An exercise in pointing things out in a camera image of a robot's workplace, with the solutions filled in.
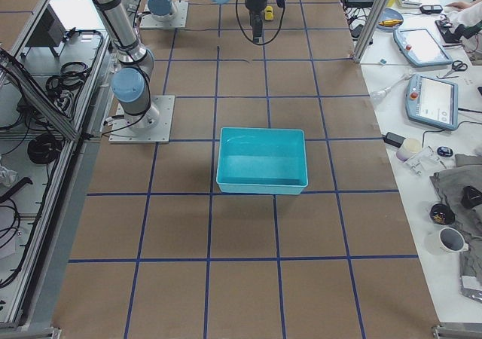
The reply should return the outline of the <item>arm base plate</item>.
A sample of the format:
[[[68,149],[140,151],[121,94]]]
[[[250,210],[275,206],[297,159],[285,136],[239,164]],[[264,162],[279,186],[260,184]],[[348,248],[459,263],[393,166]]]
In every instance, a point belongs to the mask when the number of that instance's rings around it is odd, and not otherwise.
[[[109,142],[113,144],[168,143],[175,97],[173,95],[154,95],[151,107],[143,118],[127,115],[114,121],[113,133]]]
[[[148,0],[139,17],[140,29],[183,29],[188,18],[188,1]]]

